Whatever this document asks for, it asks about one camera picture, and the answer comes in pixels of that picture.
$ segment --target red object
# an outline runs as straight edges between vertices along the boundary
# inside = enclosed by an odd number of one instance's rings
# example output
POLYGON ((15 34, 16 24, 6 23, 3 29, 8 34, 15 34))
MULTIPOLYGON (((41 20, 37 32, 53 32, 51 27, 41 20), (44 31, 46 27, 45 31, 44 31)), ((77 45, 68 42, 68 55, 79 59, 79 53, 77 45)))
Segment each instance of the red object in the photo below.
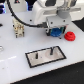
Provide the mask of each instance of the red object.
POLYGON ((67 32, 64 37, 68 41, 74 41, 76 38, 76 36, 73 32, 67 32))

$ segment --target cable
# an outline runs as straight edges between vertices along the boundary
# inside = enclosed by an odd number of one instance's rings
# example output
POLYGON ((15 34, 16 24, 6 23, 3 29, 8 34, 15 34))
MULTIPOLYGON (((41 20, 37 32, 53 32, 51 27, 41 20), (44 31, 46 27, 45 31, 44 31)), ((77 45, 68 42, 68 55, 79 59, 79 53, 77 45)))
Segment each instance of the cable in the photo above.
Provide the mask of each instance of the cable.
POLYGON ((27 24, 27 23, 21 21, 21 20, 15 15, 13 9, 11 8, 11 5, 10 5, 9 0, 7 0, 7 4, 8 4, 8 7, 9 7, 10 12, 11 12, 12 15, 14 16, 14 18, 15 18, 16 20, 18 20, 20 23, 22 23, 23 25, 29 26, 29 27, 38 27, 38 28, 39 28, 39 27, 42 27, 42 24, 39 24, 39 25, 30 25, 30 24, 27 24))

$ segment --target rectangular plate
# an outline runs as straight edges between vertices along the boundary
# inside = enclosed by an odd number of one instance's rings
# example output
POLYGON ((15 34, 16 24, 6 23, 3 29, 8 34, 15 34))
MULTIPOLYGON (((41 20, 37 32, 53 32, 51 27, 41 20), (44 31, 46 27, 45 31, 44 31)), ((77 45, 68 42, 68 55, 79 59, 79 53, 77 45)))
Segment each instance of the rectangular plate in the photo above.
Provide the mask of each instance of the rectangular plate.
POLYGON ((62 27, 65 25, 68 25, 71 23, 71 16, 69 16, 67 19, 62 19, 58 15, 57 16, 52 16, 52 17, 47 17, 47 24, 50 28, 54 27, 62 27))
POLYGON ((51 52, 51 48, 26 53, 26 57, 30 68, 47 64, 50 62, 66 59, 66 56, 58 46, 53 47, 53 55, 50 55, 50 52, 51 52))

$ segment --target white table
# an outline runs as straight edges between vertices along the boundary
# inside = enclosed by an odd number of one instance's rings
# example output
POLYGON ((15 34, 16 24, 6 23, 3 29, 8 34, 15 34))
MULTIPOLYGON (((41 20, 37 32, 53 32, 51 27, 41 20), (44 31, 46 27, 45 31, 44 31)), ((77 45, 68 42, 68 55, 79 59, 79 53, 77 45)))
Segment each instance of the white table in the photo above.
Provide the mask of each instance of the white table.
MULTIPOLYGON (((32 24, 31 12, 18 13, 20 19, 32 24)), ((84 61, 84 32, 71 23, 66 29, 76 35, 76 40, 69 42, 64 39, 46 36, 45 29, 25 27, 25 37, 16 38, 13 30, 12 16, 0 15, 0 84, 9 84, 51 70, 84 61), (59 46, 67 59, 30 68, 25 56, 29 51, 35 51, 52 46, 59 46)))

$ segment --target screw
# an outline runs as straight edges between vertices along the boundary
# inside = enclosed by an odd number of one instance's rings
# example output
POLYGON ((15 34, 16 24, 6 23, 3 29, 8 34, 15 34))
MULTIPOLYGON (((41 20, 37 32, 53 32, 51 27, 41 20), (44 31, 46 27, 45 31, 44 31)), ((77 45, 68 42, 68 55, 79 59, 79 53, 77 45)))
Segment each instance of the screw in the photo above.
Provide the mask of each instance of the screw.
POLYGON ((0 52, 1 52, 1 51, 3 51, 3 50, 4 50, 4 49, 3 49, 3 47, 2 47, 2 46, 0 46, 0 52))
POLYGON ((0 23, 0 27, 2 27, 3 25, 0 23))

